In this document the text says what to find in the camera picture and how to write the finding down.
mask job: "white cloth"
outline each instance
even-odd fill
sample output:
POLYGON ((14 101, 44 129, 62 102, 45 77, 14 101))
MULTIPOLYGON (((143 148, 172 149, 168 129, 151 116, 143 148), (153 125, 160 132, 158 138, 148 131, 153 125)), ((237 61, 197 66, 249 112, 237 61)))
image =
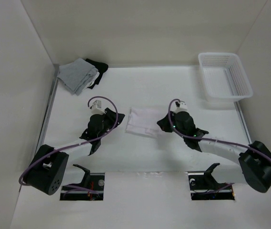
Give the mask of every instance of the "white cloth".
POLYGON ((157 122, 165 115, 166 111, 157 108, 132 107, 126 132, 157 138, 164 134, 157 122))

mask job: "cable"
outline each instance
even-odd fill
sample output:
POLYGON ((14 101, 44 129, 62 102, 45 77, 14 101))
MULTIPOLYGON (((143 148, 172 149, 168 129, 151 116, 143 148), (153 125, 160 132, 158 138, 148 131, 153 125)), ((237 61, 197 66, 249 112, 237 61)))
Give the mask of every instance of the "cable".
POLYGON ((179 136, 181 137, 185 137, 185 138, 188 138, 188 139, 194 139, 194 140, 204 140, 204 141, 210 141, 210 142, 219 142, 219 143, 222 143, 222 144, 227 144, 227 145, 233 145, 233 146, 240 146, 242 148, 246 148, 246 149, 249 149, 255 153, 257 153, 258 155, 260 155, 261 157, 267 159, 269 162, 271 162, 271 158, 269 158, 268 156, 266 156, 265 154, 263 154, 262 152, 260 152, 259 150, 257 149, 254 149, 250 146, 246 146, 246 145, 243 145, 243 144, 240 144, 240 143, 235 143, 235 142, 228 142, 228 141, 223 141, 223 140, 219 140, 219 139, 213 139, 213 138, 206 138, 206 137, 193 137, 193 136, 187 136, 187 135, 184 135, 182 133, 180 133, 178 130, 175 129, 175 127, 173 127, 173 123, 172 123, 172 120, 171 120, 171 116, 170 116, 170 111, 171 111, 171 105, 173 102, 175 101, 178 101, 180 102, 180 99, 173 99, 170 103, 169 103, 169 107, 168 107, 168 120, 169 120, 169 123, 170 123, 170 126, 172 128, 172 130, 179 136))
POLYGON ((59 148, 59 149, 55 149, 55 150, 53 150, 52 152, 50 152, 50 153, 44 155, 43 157, 39 158, 37 161, 35 161, 34 163, 32 163, 32 164, 31 164, 31 165, 30 165, 30 166, 29 166, 29 167, 21 174, 21 176, 19 177, 19 184, 20 184, 20 185, 23 185, 23 186, 30 186, 30 185, 28 185, 28 184, 26 184, 26 183, 23 182, 24 176, 25 176, 25 175, 26 175, 33 167, 35 167, 38 163, 40 163, 41 161, 43 161, 43 160, 46 159, 47 157, 49 157, 49 156, 51 156, 51 155, 53 155, 53 154, 55 154, 55 153, 57 153, 57 152, 59 152, 59 151, 61 151, 61 150, 65 150, 65 149, 70 149, 70 148, 82 146, 82 145, 84 145, 84 144, 87 144, 87 143, 90 143, 90 142, 94 142, 94 141, 100 140, 100 139, 102 139, 103 137, 107 136, 107 135, 115 128, 115 126, 116 126, 116 124, 117 124, 117 122, 118 122, 118 110, 117 110, 117 107, 115 106, 115 104, 114 104, 110 99, 108 99, 108 98, 106 98, 106 97, 104 97, 104 96, 94 96, 94 97, 92 97, 91 99, 89 99, 89 101, 88 101, 88 107, 90 107, 90 102, 91 102, 91 100, 96 99, 96 98, 101 98, 101 99, 108 100, 108 101, 113 105, 113 107, 114 107, 114 109, 115 109, 115 112, 116 112, 116 119, 115 119, 115 122, 114 122, 113 127, 112 127, 107 133, 105 133, 104 135, 102 135, 102 136, 100 136, 100 137, 94 138, 94 139, 89 140, 89 141, 86 141, 86 142, 82 142, 82 143, 80 143, 80 144, 74 144, 74 145, 65 146, 65 147, 62 147, 62 148, 59 148))
POLYGON ((225 186, 223 186, 223 187, 221 187, 221 188, 219 188, 219 189, 217 189, 217 190, 215 190, 215 191, 205 192, 205 193, 203 193, 203 194, 217 193, 217 192, 219 192, 219 191, 221 191, 221 190, 223 190, 223 189, 226 189, 227 187, 232 186, 233 184, 234 184, 234 183, 230 183, 230 184, 227 184, 227 185, 225 185, 225 186))

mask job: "white wall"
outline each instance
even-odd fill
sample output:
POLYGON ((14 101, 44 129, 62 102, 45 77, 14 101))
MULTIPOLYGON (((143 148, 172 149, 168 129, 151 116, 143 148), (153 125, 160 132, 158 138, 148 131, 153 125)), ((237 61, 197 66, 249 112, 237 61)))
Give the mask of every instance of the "white wall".
POLYGON ((0 0, 0 229, 10 226, 18 177, 37 143, 53 71, 20 0, 0 0))
POLYGON ((22 0, 53 62, 197 64, 236 52, 266 0, 22 0))
POLYGON ((271 150, 271 0, 257 18, 238 54, 254 90, 242 110, 253 140, 271 150))

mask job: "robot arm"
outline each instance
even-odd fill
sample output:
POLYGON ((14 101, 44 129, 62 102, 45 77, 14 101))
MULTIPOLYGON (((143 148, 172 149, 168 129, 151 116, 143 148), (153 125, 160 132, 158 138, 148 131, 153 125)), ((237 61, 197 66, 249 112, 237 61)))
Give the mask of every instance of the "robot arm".
MULTIPOLYGON (((202 138, 212 138, 208 131, 201 130, 194 124, 193 118, 187 112, 185 102, 176 102, 177 109, 170 112, 173 128, 182 135, 185 144, 194 150, 202 153, 211 153, 234 162, 235 166, 217 167, 219 163, 213 164, 207 169, 203 176, 209 179, 208 183, 247 183, 259 192, 267 192, 271 186, 271 163, 251 150, 242 147, 225 145, 215 141, 204 141, 202 138)), ((173 132, 168 115, 157 122, 159 127, 165 132, 173 132)), ((261 142, 255 141, 250 144, 251 148, 259 150, 267 157, 271 158, 271 152, 261 142)))
MULTIPOLYGON (((31 164, 41 160, 42 157, 56 149, 67 147, 64 152, 54 153, 30 169, 23 177, 23 181, 27 185, 52 195, 61 185, 79 184, 79 187, 82 187, 82 185, 86 184, 84 180, 87 180, 86 177, 90 174, 89 170, 79 165, 74 165, 72 169, 67 169, 66 171, 66 166, 69 162, 71 163, 79 157, 94 154, 100 147, 101 140, 94 140, 90 144, 81 145, 83 143, 82 139, 89 141, 103 136, 113 128, 116 121, 116 113, 109 108, 102 110, 101 101, 99 100, 95 101, 90 109, 93 115, 90 117, 88 128, 82 133, 80 139, 63 146, 51 147, 42 145, 39 148, 31 164), (68 148, 71 145, 79 145, 79 147, 68 148)), ((118 121, 114 128, 123 121, 124 117, 124 114, 118 113, 118 121)))

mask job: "rectangular opening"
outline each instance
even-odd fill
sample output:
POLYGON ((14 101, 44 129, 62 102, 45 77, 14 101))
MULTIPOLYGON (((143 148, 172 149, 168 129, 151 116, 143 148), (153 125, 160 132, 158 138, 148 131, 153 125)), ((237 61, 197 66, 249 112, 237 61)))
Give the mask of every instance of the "rectangular opening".
POLYGON ((103 200, 104 185, 105 185, 104 173, 91 173, 90 179, 87 182, 85 188, 97 191, 98 192, 97 194, 95 193, 92 194, 90 192, 82 190, 73 190, 73 188, 70 187, 62 187, 60 193, 60 200, 85 200, 85 201, 103 200))
POLYGON ((205 192, 210 192, 209 190, 195 192, 191 190, 191 200, 222 200, 222 199, 230 199, 235 200, 235 196, 233 191, 225 191, 225 192, 217 192, 206 194, 205 192))
POLYGON ((217 183, 207 172, 188 173, 188 181, 192 200, 235 200, 232 186, 217 191, 227 184, 217 183))

